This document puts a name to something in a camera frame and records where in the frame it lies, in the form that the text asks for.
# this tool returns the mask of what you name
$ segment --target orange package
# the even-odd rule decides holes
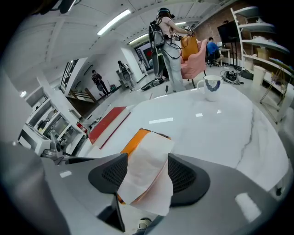
[[[142,141],[142,139],[147,135],[150,130],[147,129],[140,129],[138,132],[134,135],[134,137],[129,141],[129,143],[124,147],[124,149],[120,153],[126,153],[128,154],[128,158],[132,155],[133,151],[136,149],[138,144]],[[165,138],[170,139],[170,137],[164,135],[164,134],[159,134],[162,135]],[[124,201],[121,199],[121,197],[118,195],[118,200],[121,204],[125,204]]]

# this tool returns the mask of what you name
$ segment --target man in blue shirt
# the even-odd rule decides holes
[[[212,37],[209,38],[207,50],[209,52],[209,56],[211,58],[214,58],[216,60],[216,63],[219,63],[222,60],[222,58],[224,58],[224,56],[220,54],[218,46],[213,42]]]

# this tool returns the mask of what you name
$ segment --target railing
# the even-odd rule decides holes
[[[69,95],[72,95],[75,99],[79,100],[78,97],[82,97],[85,99],[90,99],[93,101],[93,103],[96,103],[97,100],[94,98],[94,96],[91,94],[91,92],[88,90],[88,88],[85,88],[85,92],[78,92],[78,91],[69,91]]]
[[[71,62],[67,62],[66,67],[63,72],[62,80],[59,86],[59,89],[64,93],[65,89],[68,85],[68,81],[70,79],[70,75],[72,74],[72,71],[74,70],[75,65],[77,64],[78,60],[74,60]]]

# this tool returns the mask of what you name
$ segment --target shelving unit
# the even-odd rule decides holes
[[[240,10],[234,11],[235,14],[239,14],[247,19],[255,18],[260,16],[260,12],[258,7],[256,6],[249,6],[242,8]]]
[[[34,111],[31,116],[27,119],[26,123],[35,126],[37,122],[40,120],[40,118],[44,115],[44,113],[50,108],[50,98],[47,99],[45,102],[43,102],[40,107]]]
[[[264,33],[275,33],[275,26],[268,23],[252,23],[252,24],[241,24],[240,29],[246,29],[250,32],[264,32]]]
[[[271,43],[271,42],[267,42],[267,41],[261,42],[261,41],[257,41],[257,40],[242,40],[242,42],[249,43],[254,46],[267,47],[267,48],[270,48],[273,50],[280,51],[282,53],[290,53],[290,51],[287,48],[285,48],[279,44],[276,44],[276,43]]]
[[[285,72],[289,76],[292,76],[292,73],[289,72],[287,69],[281,68],[279,65],[277,65],[276,63],[273,63],[271,61],[268,61],[268,60],[265,60],[265,59],[262,59],[262,58],[258,58],[258,57],[254,57],[252,55],[247,55],[245,50],[243,49],[243,43],[247,43],[247,44],[250,44],[252,46],[266,47],[266,48],[269,48],[269,49],[272,49],[272,50],[282,52],[284,54],[289,54],[290,53],[290,51],[287,48],[285,48],[285,47],[283,47],[281,45],[275,44],[275,43],[265,41],[265,40],[262,41],[262,40],[242,39],[242,35],[241,35],[242,30],[247,30],[250,33],[252,33],[252,32],[275,33],[275,27],[272,24],[268,24],[268,23],[248,23],[248,19],[258,18],[258,17],[261,16],[258,7],[250,6],[250,7],[245,7],[243,9],[240,9],[240,10],[237,10],[237,11],[234,11],[231,8],[231,12],[232,12],[232,15],[234,17],[234,20],[235,20],[235,23],[236,23],[236,26],[237,26],[237,30],[238,30],[238,35],[239,35],[239,38],[240,38],[241,57],[242,57],[242,70],[244,68],[244,59],[249,58],[249,59],[252,59],[253,61],[254,60],[260,61],[260,62],[266,63],[268,65],[271,65],[271,66],[273,66],[275,68],[281,69],[283,72]],[[239,25],[238,20],[237,20],[237,15],[241,15],[241,16],[245,17],[246,18],[246,24]],[[269,84],[272,84],[271,78],[269,76],[265,76],[264,81],[268,82]],[[283,94],[281,86],[274,84],[273,87],[276,88],[278,91],[280,91]]]
[[[44,134],[45,131],[57,120],[57,118],[60,116],[60,112],[58,111],[51,119],[49,122],[47,122],[46,126],[44,129],[41,131],[41,134]]]
[[[271,66],[274,66],[274,67],[276,67],[276,68],[279,68],[279,66],[278,66],[277,64],[275,64],[275,63],[273,63],[273,62],[271,62],[271,61],[267,61],[267,60],[265,60],[265,59],[261,59],[261,58],[254,57],[254,56],[249,56],[249,55],[243,55],[243,56],[246,57],[246,58],[250,58],[250,59],[253,59],[253,60],[257,60],[257,61],[264,62],[264,63],[269,64],[269,65],[271,65]],[[292,75],[292,73],[289,72],[287,69],[282,68],[282,70],[283,70],[286,74],[288,74],[289,76]]]
[[[33,138],[36,143],[46,145],[45,148],[38,148],[35,152],[40,156],[44,149],[50,148],[51,133],[58,137],[58,141],[62,143],[63,150],[69,154],[78,151],[86,139],[86,134],[78,128],[75,123],[70,123],[67,120],[62,110],[58,110],[53,103],[54,98],[48,96],[42,86],[38,87],[35,91],[28,95],[25,99],[26,102],[35,110],[31,113],[26,123],[29,126],[24,126],[23,130],[27,128],[29,135],[22,136],[22,143],[28,146],[29,139]],[[38,124],[48,118],[51,111],[56,110],[56,113],[50,115],[50,120],[46,123],[45,127],[38,131]]]
[[[290,51],[278,44],[267,42],[267,41],[260,41],[260,40],[246,40],[242,39],[241,31],[242,30],[248,30],[250,33],[251,32],[266,32],[266,33],[274,33],[275,32],[275,27],[272,24],[268,23],[248,23],[248,19],[250,18],[256,18],[260,17],[260,12],[258,7],[256,6],[250,6],[250,7],[245,7],[243,9],[234,11],[231,8],[232,15],[234,17],[237,30],[238,30],[238,35],[240,38],[240,45],[241,45],[241,57],[242,57],[242,70],[244,67],[244,57],[246,55],[246,52],[243,49],[243,43],[251,44],[252,46],[260,46],[260,47],[266,47],[270,48],[273,50],[277,50],[279,52],[288,54]],[[241,15],[246,18],[246,24],[239,25],[238,20],[237,20],[237,15]]]
[[[67,127],[61,132],[61,134],[58,136],[57,140],[60,141],[61,137],[66,133],[66,131],[71,127],[71,124],[68,124]]]

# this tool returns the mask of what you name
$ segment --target ceiling light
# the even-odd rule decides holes
[[[144,35],[142,35],[141,37],[139,37],[139,38],[137,38],[137,39],[131,41],[129,44],[132,44],[132,43],[134,43],[134,42],[136,42],[136,41],[138,41],[138,40],[140,40],[141,38],[144,38],[144,37],[146,37],[146,36],[148,36],[148,34],[144,34]]]
[[[70,6],[70,8],[69,8],[68,11],[70,11],[70,9],[72,9],[72,7],[73,7],[73,5],[74,5],[75,2],[76,2],[76,0],[73,1],[73,3],[71,4],[71,6]]]
[[[113,26],[117,21],[119,21],[121,18],[125,17],[126,15],[129,15],[131,12],[130,10],[125,10],[123,13],[119,14],[117,17],[115,17],[111,22],[109,22],[107,25],[105,25],[98,33],[97,35],[102,35],[106,30],[108,30],[111,26]]]
[[[175,23],[175,25],[185,24],[186,22]]]
[[[23,91],[23,92],[20,94],[20,97],[23,98],[26,94],[27,94],[27,92],[26,92],[26,91]]]

